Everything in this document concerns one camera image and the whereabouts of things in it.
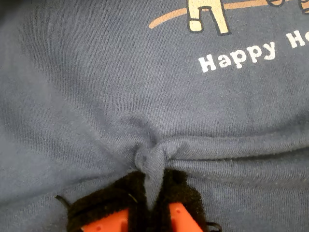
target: black fabric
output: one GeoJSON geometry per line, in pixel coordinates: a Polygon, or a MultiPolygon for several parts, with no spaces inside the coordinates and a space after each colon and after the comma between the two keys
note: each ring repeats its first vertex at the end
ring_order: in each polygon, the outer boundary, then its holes
{"type": "Polygon", "coordinates": [[[187,185],[185,172],[165,170],[163,185],[151,212],[147,209],[144,179],[143,173],[133,172],[76,201],[68,209],[67,231],[81,232],[82,226],[128,208],[128,232],[173,232],[170,203],[182,203],[203,232],[209,232],[208,225],[216,226],[205,220],[201,196],[187,185]]]}
{"type": "Polygon", "coordinates": [[[129,208],[128,232],[146,230],[149,215],[143,187],[144,174],[133,172],[109,187],[76,201],[68,210],[68,232],[81,232],[81,227],[114,212],[129,208]]]}
{"type": "Polygon", "coordinates": [[[151,232],[173,232],[170,203],[182,203],[203,232],[209,231],[199,192],[187,185],[184,172],[166,170],[162,189],[151,215],[151,232]]]}

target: orange plastic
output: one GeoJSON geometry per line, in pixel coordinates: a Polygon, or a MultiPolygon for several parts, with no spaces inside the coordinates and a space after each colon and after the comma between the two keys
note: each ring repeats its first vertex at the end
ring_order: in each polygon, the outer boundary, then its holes
{"type": "MultiPolygon", "coordinates": [[[[173,232],[203,232],[181,203],[169,204],[173,232]]],[[[124,209],[108,217],[83,226],[84,232],[128,232],[129,210],[124,209]]]]}
{"type": "Polygon", "coordinates": [[[169,204],[173,232],[203,232],[181,203],[169,204]]]}
{"type": "Polygon", "coordinates": [[[128,217],[129,210],[124,209],[83,226],[81,229],[84,232],[127,232],[128,217]]]}

